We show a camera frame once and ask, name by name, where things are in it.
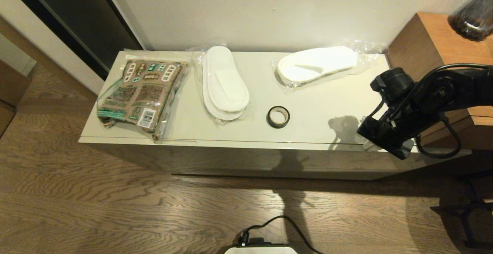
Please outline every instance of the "plastic bag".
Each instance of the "plastic bag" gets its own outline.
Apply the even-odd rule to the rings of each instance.
[[[338,43],[336,45],[326,46],[345,46],[352,49],[356,53],[357,63],[356,66],[340,70],[335,73],[329,73],[327,75],[322,75],[321,77],[308,82],[294,82],[292,80],[282,77],[279,73],[278,64],[279,61],[272,61],[272,69],[274,76],[280,86],[283,89],[287,89],[288,92],[296,91],[297,89],[303,89],[305,87],[310,87],[313,85],[318,85],[324,82],[329,82],[332,80],[340,79],[349,75],[358,75],[366,70],[368,70],[372,64],[377,60],[379,54],[384,54],[387,52],[387,45],[383,42],[366,42],[362,40],[345,40],[344,42]]]
[[[106,128],[130,122],[159,140],[171,107],[190,67],[190,58],[169,54],[163,59],[127,55],[123,75],[97,100],[97,117]]]
[[[236,112],[230,113],[230,112],[222,112],[224,117],[219,118],[218,116],[214,115],[207,107],[206,100],[204,99],[204,77],[203,77],[203,61],[204,61],[204,56],[207,52],[212,47],[216,46],[222,46],[226,47],[224,43],[218,43],[215,45],[207,45],[206,47],[193,47],[190,49],[187,49],[187,51],[192,51],[192,64],[194,68],[194,75],[196,79],[196,84],[197,84],[197,92],[199,93],[200,100],[202,103],[202,107],[206,111],[207,116],[217,125],[224,126],[230,122],[236,122],[240,120],[250,120],[253,118],[253,104],[252,104],[252,94],[250,94],[250,101],[248,102],[248,105],[246,108],[243,110],[240,116],[236,114]],[[226,117],[235,117],[235,119],[227,120],[224,119]]]

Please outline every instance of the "black tape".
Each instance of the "black tape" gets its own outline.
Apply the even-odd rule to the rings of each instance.
[[[280,113],[282,113],[284,115],[284,118],[285,118],[284,121],[282,121],[282,122],[274,122],[272,120],[272,118],[271,118],[271,112],[280,112]],[[284,108],[284,107],[282,107],[280,105],[277,105],[277,106],[272,107],[269,110],[269,112],[267,113],[267,117],[266,117],[267,123],[270,126],[273,126],[274,128],[277,128],[277,129],[283,128],[284,126],[286,126],[287,123],[289,122],[289,118],[290,118],[289,111],[286,108]]]

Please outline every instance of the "wooden floor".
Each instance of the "wooden floor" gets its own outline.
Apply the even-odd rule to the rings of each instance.
[[[465,249],[459,220],[429,209],[467,201],[453,180],[173,176],[79,144],[92,104],[35,67],[0,139],[1,254],[221,254],[242,229],[282,214],[324,253],[487,253]],[[491,222],[473,221],[493,235]],[[252,236],[310,253],[282,221]]]

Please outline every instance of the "dark glass vase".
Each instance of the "dark glass vase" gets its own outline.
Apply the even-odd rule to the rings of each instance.
[[[449,23],[469,40],[484,40],[493,33],[493,0],[472,0],[451,16]]]

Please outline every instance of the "metal stand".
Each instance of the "metal stand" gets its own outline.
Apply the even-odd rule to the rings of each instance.
[[[467,236],[465,245],[466,247],[469,248],[487,249],[487,250],[493,249],[493,243],[476,241],[468,218],[471,212],[475,209],[485,209],[490,212],[493,211],[493,203],[486,203],[483,199],[478,198],[474,186],[472,185],[471,182],[471,179],[487,177],[490,176],[491,174],[492,174],[491,170],[486,170],[473,174],[461,175],[458,177],[459,181],[463,181],[466,184],[467,195],[471,199],[470,204],[430,207],[430,209],[432,209],[435,212],[444,211],[451,215],[455,215],[461,218],[461,222],[464,226],[465,234]]]

